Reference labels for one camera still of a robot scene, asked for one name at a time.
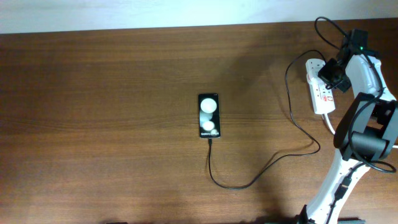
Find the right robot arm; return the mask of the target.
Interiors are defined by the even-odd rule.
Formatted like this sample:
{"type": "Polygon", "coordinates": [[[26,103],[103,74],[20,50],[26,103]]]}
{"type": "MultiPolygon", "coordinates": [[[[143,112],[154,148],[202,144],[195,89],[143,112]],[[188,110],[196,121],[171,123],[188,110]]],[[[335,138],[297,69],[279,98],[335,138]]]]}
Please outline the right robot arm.
{"type": "Polygon", "coordinates": [[[336,58],[305,64],[316,114],[333,111],[331,91],[353,90],[354,101],[335,129],[330,170],[297,223],[337,223],[360,178],[377,169],[397,139],[397,100],[388,90],[376,51],[368,49],[368,33],[353,29],[344,35],[336,58]]]}

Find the white power strip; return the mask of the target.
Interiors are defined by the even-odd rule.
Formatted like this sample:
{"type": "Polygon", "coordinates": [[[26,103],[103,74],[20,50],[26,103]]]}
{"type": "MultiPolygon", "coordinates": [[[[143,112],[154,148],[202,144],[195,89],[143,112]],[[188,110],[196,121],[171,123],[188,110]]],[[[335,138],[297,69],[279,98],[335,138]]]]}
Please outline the white power strip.
{"type": "MultiPolygon", "coordinates": [[[[321,69],[325,62],[321,59],[311,58],[305,63],[306,71],[310,69],[321,69]]],[[[335,102],[331,90],[326,89],[325,83],[314,83],[309,85],[313,110],[315,114],[328,114],[335,110],[335,102]]]]}

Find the black smartphone with lit screen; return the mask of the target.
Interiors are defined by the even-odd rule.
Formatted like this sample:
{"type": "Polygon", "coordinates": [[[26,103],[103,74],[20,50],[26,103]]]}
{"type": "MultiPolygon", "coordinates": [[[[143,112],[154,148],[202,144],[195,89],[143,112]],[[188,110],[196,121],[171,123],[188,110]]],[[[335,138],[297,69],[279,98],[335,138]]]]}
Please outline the black smartphone with lit screen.
{"type": "Polygon", "coordinates": [[[221,137],[220,103],[217,93],[198,95],[199,137],[212,139],[221,137]]]}

